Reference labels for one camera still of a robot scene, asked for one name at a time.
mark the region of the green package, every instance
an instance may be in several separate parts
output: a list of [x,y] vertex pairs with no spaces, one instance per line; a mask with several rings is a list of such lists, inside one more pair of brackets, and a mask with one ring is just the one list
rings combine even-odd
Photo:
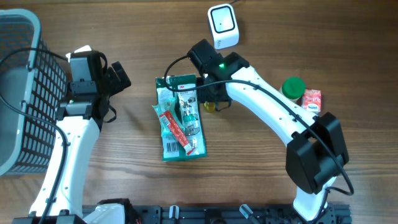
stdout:
[[[174,89],[195,87],[196,80],[194,74],[167,77],[167,83]],[[207,156],[196,90],[181,93],[172,92],[165,87],[163,78],[156,78],[156,92],[158,104],[170,102],[172,99],[175,100],[174,111],[178,118],[178,121],[176,121],[178,125],[182,124],[182,130],[191,147],[195,148],[191,154],[186,155],[184,148],[174,138],[173,134],[167,134],[162,127],[163,161],[186,161]]]

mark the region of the perforated basket side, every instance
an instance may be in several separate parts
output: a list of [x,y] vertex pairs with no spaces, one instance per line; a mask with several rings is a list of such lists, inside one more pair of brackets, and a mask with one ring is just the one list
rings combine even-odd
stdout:
[[[40,37],[39,48],[49,50]],[[56,58],[42,52],[36,53],[34,80],[26,112],[55,123],[55,109],[66,92],[67,77]],[[26,118],[23,144],[18,160],[8,174],[41,173],[47,170],[55,130],[43,122]]]

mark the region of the white container with green lid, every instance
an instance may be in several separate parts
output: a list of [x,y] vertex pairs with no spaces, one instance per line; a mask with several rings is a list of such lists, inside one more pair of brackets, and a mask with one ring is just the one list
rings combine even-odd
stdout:
[[290,77],[286,79],[279,91],[294,103],[300,99],[305,91],[305,83],[299,77]]

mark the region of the brown tabletop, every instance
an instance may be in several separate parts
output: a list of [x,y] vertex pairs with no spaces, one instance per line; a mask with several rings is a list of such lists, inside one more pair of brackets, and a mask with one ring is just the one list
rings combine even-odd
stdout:
[[[51,50],[89,44],[120,61],[132,86],[111,98],[118,118],[105,124],[90,158],[83,204],[130,198],[134,205],[265,205],[292,203],[296,185],[285,171],[285,147],[239,103],[220,113],[201,108],[208,157],[162,162],[155,77],[204,38],[207,10],[222,1],[22,4],[40,18]],[[279,88],[291,76],[323,93],[323,113],[342,123],[345,166],[355,223],[398,219],[398,5],[393,1],[242,1],[234,5],[234,51]],[[197,72],[188,61],[170,75]],[[26,216],[43,175],[0,178],[0,223]],[[346,189],[342,177],[335,186]]]

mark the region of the cable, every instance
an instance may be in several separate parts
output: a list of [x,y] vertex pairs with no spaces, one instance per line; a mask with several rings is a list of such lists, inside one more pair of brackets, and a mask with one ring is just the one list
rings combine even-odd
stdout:
[[168,90],[175,91],[175,92],[185,92],[185,91],[199,90],[199,89],[202,89],[202,88],[207,88],[207,87],[212,86],[212,85],[219,85],[219,84],[225,84],[225,83],[241,83],[241,84],[246,84],[246,85],[252,86],[252,87],[254,87],[255,90],[262,91],[263,93],[265,93],[269,97],[271,97],[273,100],[275,100],[278,104],[280,104],[283,108],[285,108],[285,110],[287,110],[287,112],[289,112],[289,114],[291,114],[294,117],[294,119],[299,121],[308,130],[308,132],[312,135],[312,137],[314,137],[316,140],[318,140],[318,142],[323,146],[323,148],[325,148],[326,152],[332,158],[333,162],[336,164],[337,168],[341,172],[341,175],[343,176],[345,182],[347,183],[347,186],[349,188],[349,192],[347,192],[347,191],[345,191],[343,189],[337,188],[337,187],[327,187],[325,189],[325,191],[326,191],[325,195],[323,196],[322,206],[320,207],[320,209],[319,209],[319,211],[317,213],[318,214],[317,217],[314,218],[313,221],[314,220],[316,221],[317,219],[320,218],[320,214],[321,214],[323,208],[325,207],[326,200],[327,200],[328,194],[330,193],[330,190],[335,190],[335,191],[340,192],[342,194],[345,194],[347,196],[351,196],[351,195],[354,194],[354,187],[353,187],[350,179],[348,178],[347,173],[345,172],[345,170],[341,166],[341,164],[337,161],[336,156],[332,153],[332,151],[329,149],[329,147],[322,141],[322,139],[311,129],[311,127],[298,114],[294,113],[293,110],[290,109],[284,102],[282,102],[280,99],[278,99],[278,97],[274,96],[272,93],[270,93],[268,90],[264,89],[263,87],[261,87],[261,86],[259,86],[257,84],[248,82],[248,81],[244,81],[244,80],[223,80],[223,81],[217,81],[217,82],[204,84],[204,85],[201,85],[201,86],[196,86],[196,87],[193,87],[193,88],[188,88],[188,89],[183,89],[183,90],[174,90],[173,88],[171,88],[169,86],[169,84],[166,82],[167,74],[168,74],[170,68],[173,65],[175,65],[177,62],[179,62],[179,61],[181,61],[181,60],[183,60],[185,58],[188,58],[188,56],[186,55],[186,56],[183,56],[183,57],[180,57],[180,58],[176,59],[173,63],[171,63],[167,67],[167,69],[166,69],[166,71],[164,73],[164,83],[165,83],[165,87]]
[[[2,65],[9,57],[13,56],[14,54],[16,54],[16,53],[18,53],[18,52],[23,52],[23,51],[28,51],[28,50],[35,50],[36,52],[43,52],[43,53],[49,54],[49,55],[51,55],[51,56],[60,58],[60,59],[62,59],[62,60],[68,61],[68,59],[67,59],[66,57],[63,57],[63,56],[58,55],[58,54],[55,54],[55,53],[53,53],[53,52],[51,52],[51,51],[49,51],[49,50],[38,49],[38,48],[35,48],[35,47],[25,47],[25,48],[21,48],[21,49],[14,50],[14,51],[12,51],[11,53],[7,54],[2,60],[0,60],[0,67],[1,67],[1,65]],[[55,196],[55,193],[56,193],[56,191],[57,191],[57,189],[58,189],[58,185],[59,185],[60,178],[61,178],[61,175],[62,175],[62,172],[63,172],[63,168],[64,168],[64,166],[65,166],[65,159],[66,159],[67,149],[68,149],[68,138],[67,138],[67,135],[62,131],[61,128],[59,128],[57,125],[51,123],[50,121],[47,121],[47,120],[42,119],[42,118],[37,118],[37,117],[35,117],[35,116],[33,116],[33,115],[27,114],[27,113],[22,112],[21,110],[19,110],[19,109],[13,107],[11,104],[9,104],[9,103],[4,99],[4,97],[2,96],[1,93],[0,93],[0,100],[1,100],[10,110],[12,110],[12,111],[14,111],[14,112],[16,112],[16,113],[18,113],[18,114],[21,114],[21,115],[23,115],[23,116],[25,116],[25,117],[27,117],[27,118],[30,118],[30,119],[33,119],[33,120],[36,120],[36,121],[41,121],[41,122],[43,122],[43,123],[45,123],[45,124],[47,124],[47,125],[53,127],[53,128],[54,128],[55,130],[57,130],[57,131],[60,133],[60,135],[61,135],[63,144],[62,144],[62,156],[61,156],[60,166],[59,166],[59,168],[58,168],[57,175],[55,176],[55,181],[54,181],[54,184],[53,184],[53,186],[52,186],[52,189],[51,189],[50,196],[49,196],[49,198],[48,198],[47,204],[46,204],[46,206],[45,206],[45,208],[44,208],[43,215],[42,215],[42,217],[40,218],[40,221],[39,221],[39,224],[42,224],[42,223],[44,222],[44,220],[45,220],[45,217],[46,217],[47,214],[49,213],[50,207],[51,207],[51,205],[52,205],[52,203],[53,203],[53,201],[54,201],[54,196]]]

